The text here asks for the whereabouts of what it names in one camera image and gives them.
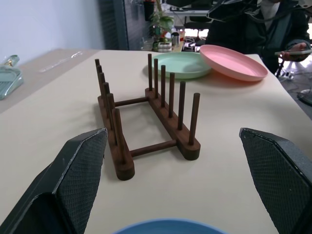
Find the person's hand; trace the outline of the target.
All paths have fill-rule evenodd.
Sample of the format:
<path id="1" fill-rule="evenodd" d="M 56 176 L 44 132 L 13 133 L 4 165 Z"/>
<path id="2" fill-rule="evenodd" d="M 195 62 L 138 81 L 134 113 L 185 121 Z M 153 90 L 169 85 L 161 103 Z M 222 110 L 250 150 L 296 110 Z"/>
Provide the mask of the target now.
<path id="1" fill-rule="evenodd" d="M 294 62 L 301 62 L 304 61 L 309 54 L 302 54 L 302 55 L 290 55 L 290 52 L 292 51 L 305 51 L 308 49 L 308 46 L 306 43 L 298 43 L 292 46 L 289 50 L 282 52 L 280 57 L 284 61 L 294 61 Z"/>

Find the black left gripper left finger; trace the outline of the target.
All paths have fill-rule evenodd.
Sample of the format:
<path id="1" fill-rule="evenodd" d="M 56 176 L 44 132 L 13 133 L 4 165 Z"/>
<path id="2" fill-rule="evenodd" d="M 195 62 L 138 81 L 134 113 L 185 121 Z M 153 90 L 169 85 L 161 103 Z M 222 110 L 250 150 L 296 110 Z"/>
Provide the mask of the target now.
<path id="1" fill-rule="evenodd" d="M 107 129 L 68 140 L 0 226 L 2 234 L 82 234 L 101 177 Z"/>

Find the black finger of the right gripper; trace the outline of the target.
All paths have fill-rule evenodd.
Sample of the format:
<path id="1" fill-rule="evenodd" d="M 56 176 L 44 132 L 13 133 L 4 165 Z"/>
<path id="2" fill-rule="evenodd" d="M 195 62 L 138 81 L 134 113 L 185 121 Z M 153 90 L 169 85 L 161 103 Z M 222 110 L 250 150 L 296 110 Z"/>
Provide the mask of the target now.
<path id="1" fill-rule="evenodd" d="M 257 0 L 214 0 L 206 17 L 212 20 L 227 22 L 245 13 L 258 11 Z"/>

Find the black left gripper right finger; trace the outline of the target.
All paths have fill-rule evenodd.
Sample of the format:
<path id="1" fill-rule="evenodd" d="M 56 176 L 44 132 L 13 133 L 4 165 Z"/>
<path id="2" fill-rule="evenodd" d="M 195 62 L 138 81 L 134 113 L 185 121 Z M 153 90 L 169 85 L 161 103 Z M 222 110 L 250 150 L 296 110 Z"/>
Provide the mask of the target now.
<path id="1" fill-rule="evenodd" d="M 255 188 L 280 234 L 312 232 L 312 161 L 291 141 L 241 128 Z"/>

